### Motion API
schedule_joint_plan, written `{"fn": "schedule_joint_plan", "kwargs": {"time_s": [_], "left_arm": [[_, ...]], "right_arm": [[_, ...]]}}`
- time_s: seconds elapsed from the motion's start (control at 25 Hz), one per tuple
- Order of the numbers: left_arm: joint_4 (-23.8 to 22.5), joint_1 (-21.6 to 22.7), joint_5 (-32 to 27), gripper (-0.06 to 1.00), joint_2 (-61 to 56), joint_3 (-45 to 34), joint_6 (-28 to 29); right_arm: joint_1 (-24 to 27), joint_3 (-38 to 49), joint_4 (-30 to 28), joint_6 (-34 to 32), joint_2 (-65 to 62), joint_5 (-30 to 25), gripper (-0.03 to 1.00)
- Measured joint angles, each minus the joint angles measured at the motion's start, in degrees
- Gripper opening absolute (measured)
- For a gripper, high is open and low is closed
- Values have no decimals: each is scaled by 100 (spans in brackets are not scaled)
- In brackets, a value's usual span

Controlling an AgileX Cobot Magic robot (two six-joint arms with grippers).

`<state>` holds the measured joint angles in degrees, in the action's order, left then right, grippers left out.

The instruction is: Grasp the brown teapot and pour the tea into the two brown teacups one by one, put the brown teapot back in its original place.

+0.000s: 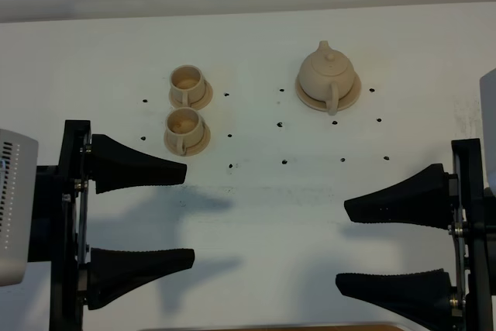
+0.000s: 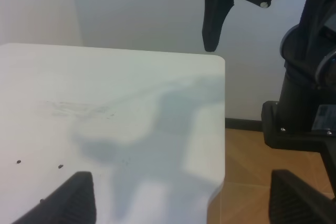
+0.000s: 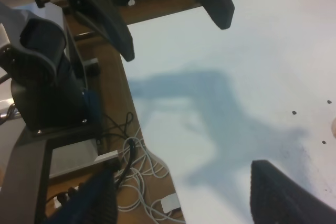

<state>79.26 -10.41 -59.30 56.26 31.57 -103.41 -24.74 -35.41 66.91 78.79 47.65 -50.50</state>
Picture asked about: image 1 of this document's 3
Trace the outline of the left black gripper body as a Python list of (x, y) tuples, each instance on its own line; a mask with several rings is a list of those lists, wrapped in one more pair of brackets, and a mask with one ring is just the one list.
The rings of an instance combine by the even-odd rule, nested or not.
[(67, 120), (58, 164), (36, 167), (29, 262), (50, 263), (50, 330), (81, 330), (85, 272), (85, 239), (79, 239), (77, 198), (88, 197), (84, 171), (85, 151), (91, 140), (91, 122)]

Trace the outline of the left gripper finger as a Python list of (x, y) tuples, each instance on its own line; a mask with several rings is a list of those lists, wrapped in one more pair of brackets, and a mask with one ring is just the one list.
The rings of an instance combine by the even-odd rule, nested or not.
[(183, 184), (187, 165), (164, 160), (127, 147), (109, 136), (91, 139), (90, 179), (98, 194), (142, 186)]
[(159, 278), (193, 267), (193, 249), (121, 251), (92, 248), (88, 264), (88, 308), (101, 309)]

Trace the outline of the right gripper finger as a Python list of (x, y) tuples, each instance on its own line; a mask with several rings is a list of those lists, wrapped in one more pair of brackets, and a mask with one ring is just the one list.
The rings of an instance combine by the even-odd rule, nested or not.
[(454, 176), (431, 164), (391, 187), (346, 200), (344, 208), (353, 222), (446, 228), (453, 221)]
[(342, 295), (387, 309), (417, 324), (455, 324), (450, 276), (442, 269), (414, 274), (336, 275)]

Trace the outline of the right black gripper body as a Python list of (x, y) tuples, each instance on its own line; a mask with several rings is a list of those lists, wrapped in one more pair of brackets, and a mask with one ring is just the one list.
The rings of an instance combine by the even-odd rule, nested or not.
[(458, 198), (449, 227), (456, 257), (453, 307), (463, 318), (461, 330), (494, 330), (495, 196), (484, 187), (480, 140), (454, 140), (451, 148)]

